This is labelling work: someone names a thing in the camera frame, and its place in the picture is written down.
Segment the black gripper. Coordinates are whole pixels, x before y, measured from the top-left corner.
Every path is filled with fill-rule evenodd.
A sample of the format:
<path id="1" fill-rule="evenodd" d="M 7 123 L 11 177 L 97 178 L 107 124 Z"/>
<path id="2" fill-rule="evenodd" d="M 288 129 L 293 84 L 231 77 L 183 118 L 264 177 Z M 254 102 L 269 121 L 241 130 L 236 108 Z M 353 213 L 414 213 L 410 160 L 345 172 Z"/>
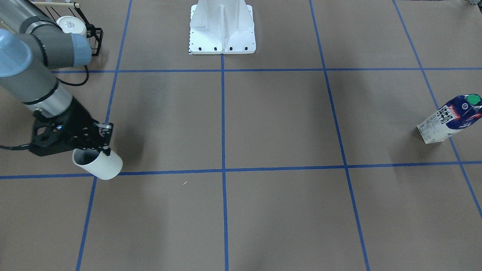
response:
<path id="1" fill-rule="evenodd" d="M 111 155 L 112 122 L 98 123 L 76 98 L 67 110 L 53 118 L 35 113 L 29 151 L 47 156 L 74 149 L 96 149 Z"/>

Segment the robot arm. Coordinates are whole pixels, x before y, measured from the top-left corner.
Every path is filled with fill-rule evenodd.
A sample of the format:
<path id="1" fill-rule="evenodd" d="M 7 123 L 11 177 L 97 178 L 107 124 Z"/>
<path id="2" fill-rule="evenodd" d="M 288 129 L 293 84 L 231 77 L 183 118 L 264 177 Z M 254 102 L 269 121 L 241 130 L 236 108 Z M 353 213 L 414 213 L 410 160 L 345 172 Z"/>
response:
<path id="1" fill-rule="evenodd" d="M 65 33 L 29 0 L 2 0 L 1 87 L 32 111 L 30 143 L 1 146 L 28 150 L 43 157 L 74 149 L 111 155 L 113 124 L 93 119 L 65 88 L 52 69 L 86 66 L 92 58 L 89 41 Z"/>

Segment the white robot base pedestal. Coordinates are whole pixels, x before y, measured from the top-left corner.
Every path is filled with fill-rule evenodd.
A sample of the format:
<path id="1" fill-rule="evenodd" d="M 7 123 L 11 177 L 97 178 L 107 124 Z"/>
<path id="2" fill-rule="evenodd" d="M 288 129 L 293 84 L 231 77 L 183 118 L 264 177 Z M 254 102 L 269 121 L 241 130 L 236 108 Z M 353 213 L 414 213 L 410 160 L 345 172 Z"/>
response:
<path id="1" fill-rule="evenodd" d="M 244 0 L 200 0 L 191 6 L 190 16 L 190 54 L 256 52 L 253 7 Z"/>

